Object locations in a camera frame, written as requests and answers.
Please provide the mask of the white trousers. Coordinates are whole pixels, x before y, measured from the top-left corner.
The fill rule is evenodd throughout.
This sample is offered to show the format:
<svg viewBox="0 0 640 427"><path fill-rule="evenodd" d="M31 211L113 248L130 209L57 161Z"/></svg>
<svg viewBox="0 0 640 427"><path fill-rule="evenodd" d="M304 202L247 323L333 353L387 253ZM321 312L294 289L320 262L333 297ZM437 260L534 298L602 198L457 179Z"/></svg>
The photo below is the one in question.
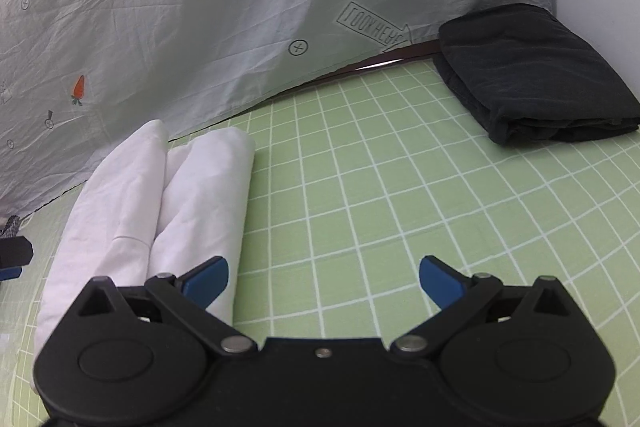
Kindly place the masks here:
<svg viewBox="0 0 640 427"><path fill-rule="evenodd" d="M34 350L41 351L91 277L140 286L215 256L227 261L229 282L206 310L231 324L254 156L253 138L235 127L170 147L159 120L112 150L66 222L43 288Z"/></svg>

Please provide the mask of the blue checked shirt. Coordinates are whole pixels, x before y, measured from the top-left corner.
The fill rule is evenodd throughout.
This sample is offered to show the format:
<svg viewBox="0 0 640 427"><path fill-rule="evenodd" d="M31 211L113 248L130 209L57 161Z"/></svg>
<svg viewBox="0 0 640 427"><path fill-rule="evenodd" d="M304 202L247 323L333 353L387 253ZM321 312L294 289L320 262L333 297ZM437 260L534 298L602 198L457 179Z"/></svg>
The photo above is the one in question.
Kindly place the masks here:
<svg viewBox="0 0 640 427"><path fill-rule="evenodd" d="M6 223L0 231L0 237L2 239L13 239L13 237L16 237L18 231L20 231L21 222L22 220L18 216L11 216L6 219Z"/></svg>

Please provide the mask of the green grid cutting mat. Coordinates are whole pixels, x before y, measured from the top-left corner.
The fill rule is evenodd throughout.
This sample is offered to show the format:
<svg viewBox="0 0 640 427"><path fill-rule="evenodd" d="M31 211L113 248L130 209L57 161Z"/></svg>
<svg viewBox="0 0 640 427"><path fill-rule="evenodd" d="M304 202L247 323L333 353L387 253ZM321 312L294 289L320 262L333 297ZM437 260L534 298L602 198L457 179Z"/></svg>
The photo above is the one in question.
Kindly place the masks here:
<svg viewBox="0 0 640 427"><path fill-rule="evenodd" d="M297 91L182 139L168 136L168 145L229 127L255 142L233 305L239 331L259 341L393 340L437 312L419 286L428 255L508 285L550 275L614 359L605 424L638 424L637 133L497 145L429 62ZM46 418L32 385L37 315L90 176L21 216L34 257L1 286L3 425Z"/></svg>

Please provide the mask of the folded black garment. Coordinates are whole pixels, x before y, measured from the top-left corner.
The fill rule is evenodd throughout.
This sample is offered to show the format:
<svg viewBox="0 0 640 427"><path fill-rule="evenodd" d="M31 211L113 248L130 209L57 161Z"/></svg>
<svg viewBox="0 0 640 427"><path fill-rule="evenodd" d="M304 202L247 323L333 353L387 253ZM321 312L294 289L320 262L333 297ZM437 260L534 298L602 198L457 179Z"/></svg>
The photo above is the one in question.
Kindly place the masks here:
<svg viewBox="0 0 640 427"><path fill-rule="evenodd" d="M440 26L437 72L492 142L584 142L639 128L614 68L550 12L518 3Z"/></svg>

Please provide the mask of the white carrot-print sheet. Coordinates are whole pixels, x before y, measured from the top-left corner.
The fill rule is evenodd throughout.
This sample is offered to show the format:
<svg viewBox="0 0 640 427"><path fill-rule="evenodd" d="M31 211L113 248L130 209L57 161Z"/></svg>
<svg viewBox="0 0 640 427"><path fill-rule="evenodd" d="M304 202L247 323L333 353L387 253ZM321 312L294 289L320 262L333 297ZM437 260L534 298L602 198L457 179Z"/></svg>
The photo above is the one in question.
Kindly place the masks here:
<svg viewBox="0 0 640 427"><path fill-rule="evenodd" d="M1 212L90 176L152 119L171 138L447 20L551 0L1 0Z"/></svg>

